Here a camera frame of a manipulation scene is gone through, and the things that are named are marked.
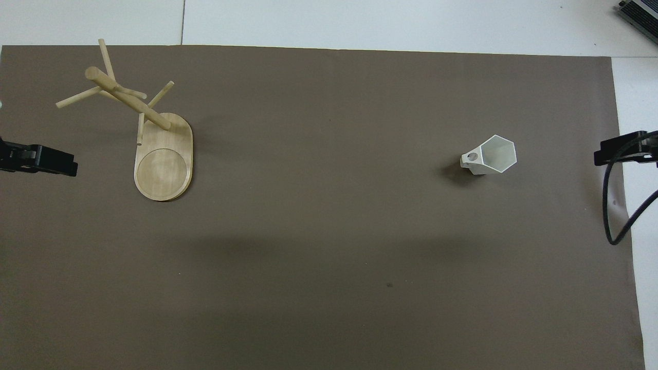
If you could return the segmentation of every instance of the black clamp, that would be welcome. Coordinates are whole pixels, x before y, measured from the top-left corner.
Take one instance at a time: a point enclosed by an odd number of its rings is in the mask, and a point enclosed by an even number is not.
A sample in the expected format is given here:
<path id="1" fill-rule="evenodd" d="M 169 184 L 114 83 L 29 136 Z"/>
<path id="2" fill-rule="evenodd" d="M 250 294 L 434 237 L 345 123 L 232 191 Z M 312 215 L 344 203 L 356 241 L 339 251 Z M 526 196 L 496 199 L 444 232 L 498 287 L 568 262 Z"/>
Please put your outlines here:
<path id="1" fill-rule="evenodd" d="M 605 166 L 612 160 L 613 156 L 624 144 L 637 140 L 640 136 L 646 135 L 646 131 L 635 131 L 630 134 L 617 136 L 616 138 L 603 140 L 601 150 L 594 152 L 594 164 Z M 616 162 L 651 163 L 658 162 L 658 138 L 646 138 L 630 146 L 621 153 Z"/>
<path id="2" fill-rule="evenodd" d="M 22 145 L 0 138 L 0 170 L 7 172 L 48 172 L 76 176 L 73 154 L 39 144 Z"/>

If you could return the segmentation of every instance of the white surface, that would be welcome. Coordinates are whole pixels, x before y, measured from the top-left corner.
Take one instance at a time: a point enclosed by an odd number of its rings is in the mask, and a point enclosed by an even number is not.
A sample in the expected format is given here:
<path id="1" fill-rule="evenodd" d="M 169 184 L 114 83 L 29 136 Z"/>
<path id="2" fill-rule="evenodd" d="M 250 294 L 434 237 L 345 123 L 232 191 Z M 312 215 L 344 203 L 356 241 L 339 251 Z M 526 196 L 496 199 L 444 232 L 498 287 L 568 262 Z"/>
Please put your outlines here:
<path id="1" fill-rule="evenodd" d="M 614 14 L 616 3 L 186 0 L 183 39 L 219 45 L 658 56 L 658 46 Z M 101 37 L 110 45 L 176 44 L 182 11 L 183 0 L 0 0 L 0 45 L 97 45 Z M 615 58 L 613 72 L 620 131 L 658 129 L 658 58 Z M 633 212 L 658 188 L 658 169 L 624 165 L 624 181 Z M 658 204 L 632 229 L 647 370 L 658 370 L 656 225 Z"/>
<path id="2" fill-rule="evenodd" d="M 186 0 L 183 43 L 655 57 L 617 0 Z"/>
<path id="3" fill-rule="evenodd" d="M 614 58 L 619 131 L 658 130 L 658 58 Z M 628 214 L 658 189 L 654 164 L 624 164 Z M 658 369 L 658 201 L 631 229 L 633 267 L 647 369 Z"/>
<path id="4" fill-rule="evenodd" d="M 0 45 L 171 45 L 182 19 L 182 0 L 2 0 Z"/>

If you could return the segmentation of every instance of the brown paper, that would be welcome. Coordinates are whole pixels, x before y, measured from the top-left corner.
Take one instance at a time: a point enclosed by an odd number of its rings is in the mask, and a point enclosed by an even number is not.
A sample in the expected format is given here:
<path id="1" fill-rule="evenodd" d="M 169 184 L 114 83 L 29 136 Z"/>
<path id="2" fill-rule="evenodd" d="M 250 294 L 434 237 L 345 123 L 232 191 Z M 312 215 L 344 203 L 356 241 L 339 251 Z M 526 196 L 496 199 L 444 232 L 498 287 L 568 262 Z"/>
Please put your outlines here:
<path id="1" fill-rule="evenodd" d="M 97 47 L 4 46 L 0 134 L 76 178 L 0 172 L 2 369 L 643 369 L 630 237 L 592 153 L 610 58 L 110 46 L 194 133 L 170 203 Z M 504 174 L 459 156 L 516 143 Z M 626 217 L 622 177 L 611 213 Z"/>

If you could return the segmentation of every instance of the wooden base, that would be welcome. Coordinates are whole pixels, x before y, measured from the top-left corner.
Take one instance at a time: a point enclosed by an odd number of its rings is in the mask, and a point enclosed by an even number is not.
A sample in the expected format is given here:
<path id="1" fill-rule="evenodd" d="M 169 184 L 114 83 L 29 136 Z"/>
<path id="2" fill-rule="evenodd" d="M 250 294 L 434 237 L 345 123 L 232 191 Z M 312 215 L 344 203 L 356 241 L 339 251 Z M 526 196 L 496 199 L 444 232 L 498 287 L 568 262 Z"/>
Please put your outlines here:
<path id="1" fill-rule="evenodd" d="M 175 199 L 192 180 L 193 140 L 187 121 L 174 113 L 161 113 L 171 122 L 169 131 L 150 120 L 144 122 L 141 145 L 135 154 L 135 185 L 155 201 Z"/>

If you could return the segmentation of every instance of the white mug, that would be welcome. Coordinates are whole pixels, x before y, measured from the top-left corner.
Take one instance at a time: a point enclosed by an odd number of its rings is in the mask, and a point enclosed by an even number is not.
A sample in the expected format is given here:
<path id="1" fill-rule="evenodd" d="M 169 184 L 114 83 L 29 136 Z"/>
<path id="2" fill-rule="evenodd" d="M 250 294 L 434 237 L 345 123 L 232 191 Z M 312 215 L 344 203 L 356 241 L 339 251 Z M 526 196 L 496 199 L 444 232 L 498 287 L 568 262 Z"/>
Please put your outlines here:
<path id="1" fill-rule="evenodd" d="M 460 166 L 469 169 L 472 174 L 503 173 L 516 162 L 514 143 L 498 135 L 462 154 L 459 159 Z"/>

